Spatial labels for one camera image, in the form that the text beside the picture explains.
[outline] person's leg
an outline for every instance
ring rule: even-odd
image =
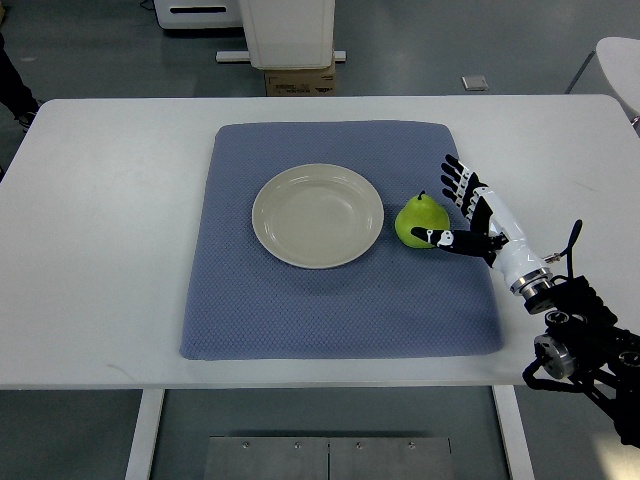
[[[0,103],[4,104],[18,118],[38,111],[38,102],[33,98],[20,74],[14,68],[4,51],[4,38],[0,33]]]

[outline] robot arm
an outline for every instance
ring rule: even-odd
[[[443,193],[469,220],[470,231],[416,227],[411,233],[438,248],[484,258],[502,272],[513,294],[525,298],[530,314],[550,310],[545,315],[546,332],[534,340],[536,359],[523,373],[525,382],[534,389],[585,394],[613,419],[622,443],[640,448],[640,337],[615,327],[617,317],[586,278],[573,277],[571,249],[582,222],[576,222],[562,253],[542,259],[530,249],[496,193],[456,158],[447,155],[445,159]],[[547,263],[564,255],[568,277],[552,276]],[[540,367],[553,378],[571,383],[536,378]],[[595,381],[614,388],[616,396],[608,398]]]
[[[480,182],[476,173],[451,155],[445,160],[442,192],[462,211],[469,221],[470,232],[444,233],[418,227],[412,233],[444,250],[484,258],[490,267],[502,272],[512,293],[525,298],[529,313],[548,308],[535,298],[551,287],[551,270],[529,248],[513,214],[492,189]]]

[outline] table leg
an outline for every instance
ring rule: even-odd
[[[164,389],[144,389],[142,391],[125,480],[149,479],[163,400]]]
[[[585,59],[584,62],[582,62],[582,65],[580,66],[580,70],[578,70],[578,73],[576,73],[575,77],[573,77],[573,79],[571,80],[571,83],[569,84],[567,89],[564,91],[565,95],[568,95],[569,93],[571,93],[571,90],[573,90],[573,87],[575,86],[576,82],[582,76],[582,72],[584,72],[584,69],[587,68],[587,65],[589,65],[589,62],[591,62],[591,59],[595,54],[596,54],[596,51],[593,50],[592,52],[589,53],[589,55],[587,55],[587,58]]]
[[[529,448],[513,385],[494,385],[493,398],[496,412],[498,412],[509,474],[513,480],[534,480]]]

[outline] white table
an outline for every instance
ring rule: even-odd
[[[462,161],[499,192],[540,255],[562,250],[582,218],[576,274],[587,276],[621,327],[640,331],[640,141],[609,97],[56,100],[40,110],[0,184],[0,388],[144,388],[140,419],[151,418],[153,429],[165,388],[522,383],[543,318],[529,316],[496,272],[506,343],[491,355],[180,356],[217,130],[366,119],[448,126]],[[557,265],[554,273],[564,273]],[[145,448],[138,433],[148,424],[140,419],[134,450]]]

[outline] blue placemat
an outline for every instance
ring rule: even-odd
[[[185,311],[189,359],[479,355],[503,344],[484,261],[405,247],[394,220],[421,190],[468,228],[442,193],[449,130],[399,121],[229,125],[207,178]],[[385,221],[363,256],[327,270],[290,266],[251,226],[258,191],[296,165],[350,168],[378,190]]]

